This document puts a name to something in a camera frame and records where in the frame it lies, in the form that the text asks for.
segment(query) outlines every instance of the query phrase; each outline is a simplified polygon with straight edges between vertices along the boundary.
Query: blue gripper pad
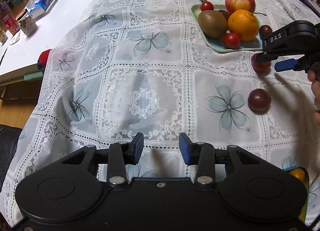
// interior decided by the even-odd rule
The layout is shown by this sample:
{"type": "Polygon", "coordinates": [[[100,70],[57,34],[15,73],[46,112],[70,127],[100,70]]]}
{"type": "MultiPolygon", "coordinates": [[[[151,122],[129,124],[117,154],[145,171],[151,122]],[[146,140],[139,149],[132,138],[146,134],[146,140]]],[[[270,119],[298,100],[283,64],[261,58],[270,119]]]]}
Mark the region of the blue gripper pad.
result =
{"type": "Polygon", "coordinates": [[[144,142],[143,142],[143,134],[140,135],[134,147],[134,162],[138,163],[143,151],[144,142]]]}
{"type": "Polygon", "coordinates": [[[186,165],[190,164],[189,146],[182,134],[179,135],[179,149],[186,165]]]}
{"type": "Polygon", "coordinates": [[[294,66],[298,63],[297,59],[291,58],[283,61],[279,61],[275,63],[275,71],[282,72],[291,70],[294,68],[294,66]]]}

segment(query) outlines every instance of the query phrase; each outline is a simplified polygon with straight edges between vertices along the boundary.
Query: orange fruit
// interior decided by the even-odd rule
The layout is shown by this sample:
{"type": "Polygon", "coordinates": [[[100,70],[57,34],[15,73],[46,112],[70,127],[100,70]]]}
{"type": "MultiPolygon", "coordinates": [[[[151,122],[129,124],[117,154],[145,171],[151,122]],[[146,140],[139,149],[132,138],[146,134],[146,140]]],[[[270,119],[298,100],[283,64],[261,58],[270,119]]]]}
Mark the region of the orange fruit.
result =
{"type": "Polygon", "coordinates": [[[228,19],[230,32],[238,34],[242,41],[254,40],[259,32],[257,18],[246,10],[237,10],[228,19]]]}
{"type": "Polygon", "coordinates": [[[297,168],[294,170],[290,170],[289,173],[293,176],[295,176],[297,179],[303,181],[304,180],[304,170],[301,168],[297,168]]]}

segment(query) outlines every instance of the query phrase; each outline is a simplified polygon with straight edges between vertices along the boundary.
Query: kiwi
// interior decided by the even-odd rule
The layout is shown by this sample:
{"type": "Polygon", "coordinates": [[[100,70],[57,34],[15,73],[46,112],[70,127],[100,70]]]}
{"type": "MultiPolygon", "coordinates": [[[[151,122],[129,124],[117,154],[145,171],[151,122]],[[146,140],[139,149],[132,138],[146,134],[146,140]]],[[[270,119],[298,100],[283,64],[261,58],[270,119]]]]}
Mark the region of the kiwi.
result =
{"type": "Polygon", "coordinates": [[[228,23],[219,11],[201,11],[198,23],[203,33],[211,38],[220,38],[228,30],[228,23]]]}

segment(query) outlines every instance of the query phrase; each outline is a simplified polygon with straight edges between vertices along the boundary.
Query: screw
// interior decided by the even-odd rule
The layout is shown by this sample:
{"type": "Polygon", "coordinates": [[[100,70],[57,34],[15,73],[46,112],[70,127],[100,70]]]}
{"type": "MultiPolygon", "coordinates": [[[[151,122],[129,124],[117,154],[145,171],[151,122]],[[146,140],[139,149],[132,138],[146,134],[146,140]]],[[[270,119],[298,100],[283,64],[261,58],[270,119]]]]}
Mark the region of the screw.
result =
{"type": "Polygon", "coordinates": [[[200,176],[197,178],[197,182],[199,182],[203,185],[207,185],[207,184],[210,184],[211,182],[213,182],[213,179],[209,176],[200,176]]]}
{"type": "Polygon", "coordinates": [[[159,187],[159,188],[163,188],[164,186],[165,186],[164,182],[157,183],[157,187],[159,187]]]}
{"type": "Polygon", "coordinates": [[[122,178],[121,176],[113,176],[109,179],[109,182],[113,185],[120,185],[124,183],[124,178],[122,178]]]}

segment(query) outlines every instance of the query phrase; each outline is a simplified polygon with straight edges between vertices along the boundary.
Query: table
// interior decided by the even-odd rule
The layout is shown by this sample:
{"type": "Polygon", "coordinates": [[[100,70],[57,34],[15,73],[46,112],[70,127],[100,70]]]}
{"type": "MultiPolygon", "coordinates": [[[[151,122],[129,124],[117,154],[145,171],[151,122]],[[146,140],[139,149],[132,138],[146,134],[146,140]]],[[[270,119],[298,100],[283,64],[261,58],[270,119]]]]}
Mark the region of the table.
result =
{"type": "Polygon", "coordinates": [[[38,71],[39,55],[55,48],[66,33],[75,27],[83,10],[92,0],[59,0],[52,10],[38,20],[38,30],[29,38],[23,32],[20,40],[10,46],[12,35],[7,31],[8,40],[0,46],[0,57],[8,50],[0,65],[0,84],[16,82],[26,74],[38,71]]]}

